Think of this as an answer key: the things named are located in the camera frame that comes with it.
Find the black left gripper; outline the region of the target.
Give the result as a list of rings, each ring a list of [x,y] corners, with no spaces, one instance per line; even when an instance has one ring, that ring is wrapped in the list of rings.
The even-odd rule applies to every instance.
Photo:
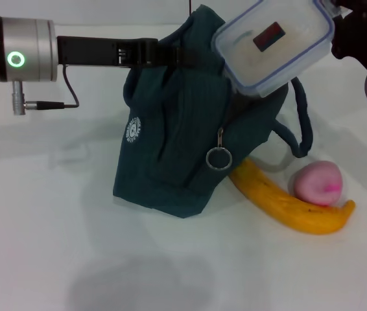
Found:
[[[212,62],[211,51],[158,44],[154,38],[108,39],[75,36],[57,37],[61,65],[137,67],[148,64],[156,47],[156,65],[196,67]]]

